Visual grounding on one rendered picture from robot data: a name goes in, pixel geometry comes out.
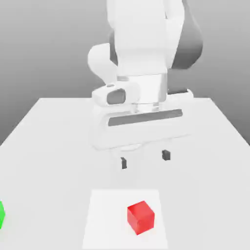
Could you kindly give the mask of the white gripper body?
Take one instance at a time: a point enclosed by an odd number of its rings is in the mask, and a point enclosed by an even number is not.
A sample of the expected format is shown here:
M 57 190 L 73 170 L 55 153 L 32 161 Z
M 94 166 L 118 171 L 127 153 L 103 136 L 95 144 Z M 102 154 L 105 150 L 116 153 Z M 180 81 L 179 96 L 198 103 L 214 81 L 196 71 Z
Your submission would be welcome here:
M 90 140 L 97 150 L 144 144 L 187 136 L 192 132 L 190 107 L 194 100 L 189 90 L 171 92 L 153 111 L 143 104 L 99 107 L 92 111 Z

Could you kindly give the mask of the small green cube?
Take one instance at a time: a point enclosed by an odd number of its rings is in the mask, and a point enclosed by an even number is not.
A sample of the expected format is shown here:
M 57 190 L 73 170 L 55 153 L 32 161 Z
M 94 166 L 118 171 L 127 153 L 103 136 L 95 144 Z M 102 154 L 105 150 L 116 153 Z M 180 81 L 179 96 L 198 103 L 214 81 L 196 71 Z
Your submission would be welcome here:
M 0 200 L 0 229 L 2 228 L 4 218 L 5 218 L 5 210 L 2 200 Z

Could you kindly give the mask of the small red cube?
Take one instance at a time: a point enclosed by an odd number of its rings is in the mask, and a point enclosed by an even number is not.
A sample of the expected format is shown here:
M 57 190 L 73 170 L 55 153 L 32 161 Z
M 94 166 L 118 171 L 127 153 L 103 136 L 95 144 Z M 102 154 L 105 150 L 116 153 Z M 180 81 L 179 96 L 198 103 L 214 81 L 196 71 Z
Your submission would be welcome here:
M 154 228 L 155 213 L 145 201 L 127 207 L 127 222 L 136 235 Z

